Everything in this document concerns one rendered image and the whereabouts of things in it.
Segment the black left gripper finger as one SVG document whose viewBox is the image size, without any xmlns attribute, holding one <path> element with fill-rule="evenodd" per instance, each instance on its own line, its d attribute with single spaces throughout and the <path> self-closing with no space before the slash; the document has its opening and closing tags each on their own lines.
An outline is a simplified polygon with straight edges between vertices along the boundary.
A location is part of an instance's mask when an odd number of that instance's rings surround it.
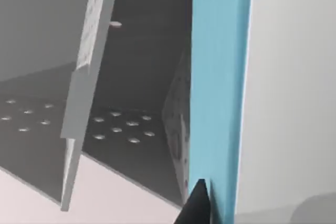
<svg viewBox="0 0 336 224">
<path fill-rule="evenodd" d="M 199 179 L 174 224 L 210 224 L 211 202 L 205 179 Z"/>
</svg>

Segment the light blue book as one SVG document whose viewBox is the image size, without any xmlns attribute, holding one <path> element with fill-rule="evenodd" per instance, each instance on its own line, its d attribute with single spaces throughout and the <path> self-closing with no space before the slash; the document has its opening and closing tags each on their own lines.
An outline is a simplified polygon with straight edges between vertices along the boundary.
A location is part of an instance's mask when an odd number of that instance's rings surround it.
<svg viewBox="0 0 336 224">
<path fill-rule="evenodd" d="M 189 187 L 234 224 L 250 0 L 193 0 Z"/>
</svg>

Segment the grey pierced rack with bays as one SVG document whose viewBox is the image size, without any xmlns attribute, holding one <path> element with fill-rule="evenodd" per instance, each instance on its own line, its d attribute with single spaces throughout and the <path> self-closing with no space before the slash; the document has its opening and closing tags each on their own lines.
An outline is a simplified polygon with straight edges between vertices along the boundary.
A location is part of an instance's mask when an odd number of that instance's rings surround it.
<svg viewBox="0 0 336 224">
<path fill-rule="evenodd" d="M 81 156 L 187 198 L 192 0 L 0 0 L 0 170 L 70 207 Z"/>
</svg>

